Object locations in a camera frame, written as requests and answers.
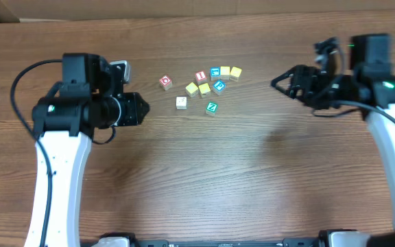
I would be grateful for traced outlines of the red apple block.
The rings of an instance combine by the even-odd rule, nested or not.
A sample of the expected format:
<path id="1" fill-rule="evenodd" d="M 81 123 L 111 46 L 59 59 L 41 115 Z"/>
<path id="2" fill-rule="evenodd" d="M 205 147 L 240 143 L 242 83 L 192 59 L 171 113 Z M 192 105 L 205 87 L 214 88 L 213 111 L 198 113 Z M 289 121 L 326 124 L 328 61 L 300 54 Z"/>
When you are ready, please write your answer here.
<path id="1" fill-rule="evenodd" d="M 164 75 L 162 78 L 160 78 L 159 82 L 165 91 L 169 90 L 173 86 L 173 82 L 168 75 Z"/>

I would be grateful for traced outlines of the green Z block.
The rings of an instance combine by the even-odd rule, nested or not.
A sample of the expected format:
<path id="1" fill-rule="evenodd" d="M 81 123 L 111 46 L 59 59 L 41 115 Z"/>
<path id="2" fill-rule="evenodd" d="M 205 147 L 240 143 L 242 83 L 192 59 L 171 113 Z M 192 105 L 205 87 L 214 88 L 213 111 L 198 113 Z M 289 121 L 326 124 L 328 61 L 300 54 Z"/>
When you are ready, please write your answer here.
<path id="1" fill-rule="evenodd" d="M 215 102 L 209 102 L 206 106 L 206 109 L 205 109 L 206 114 L 215 116 L 218 106 L 219 105 Z"/>

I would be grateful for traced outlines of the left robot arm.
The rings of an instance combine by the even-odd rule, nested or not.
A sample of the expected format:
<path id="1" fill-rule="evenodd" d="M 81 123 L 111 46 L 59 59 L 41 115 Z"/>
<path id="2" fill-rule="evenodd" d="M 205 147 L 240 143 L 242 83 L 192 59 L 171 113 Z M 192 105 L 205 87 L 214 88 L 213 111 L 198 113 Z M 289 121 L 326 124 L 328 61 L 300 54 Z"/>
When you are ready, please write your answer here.
<path id="1" fill-rule="evenodd" d="M 149 112 L 126 93 L 131 66 L 95 54 L 64 54 L 62 79 L 32 110 L 37 175 L 26 246 L 80 246 L 82 180 L 96 129 L 137 126 Z"/>

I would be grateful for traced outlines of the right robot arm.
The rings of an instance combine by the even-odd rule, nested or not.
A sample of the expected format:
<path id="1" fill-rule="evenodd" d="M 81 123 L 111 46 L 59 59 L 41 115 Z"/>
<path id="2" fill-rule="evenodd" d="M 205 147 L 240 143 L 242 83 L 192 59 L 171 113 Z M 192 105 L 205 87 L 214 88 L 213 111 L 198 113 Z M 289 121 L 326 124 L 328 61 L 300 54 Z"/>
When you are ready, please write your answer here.
<path id="1" fill-rule="evenodd" d="M 391 233 L 370 235 L 353 229 L 322 230 L 317 237 L 284 239 L 284 246 L 395 246 L 395 75 L 389 34 L 363 34 L 350 39 L 350 62 L 337 38 L 314 45 L 318 66 L 298 64 L 274 78 L 270 86 L 318 110 L 347 107 L 359 111 L 382 159 L 393 208 Z"/>

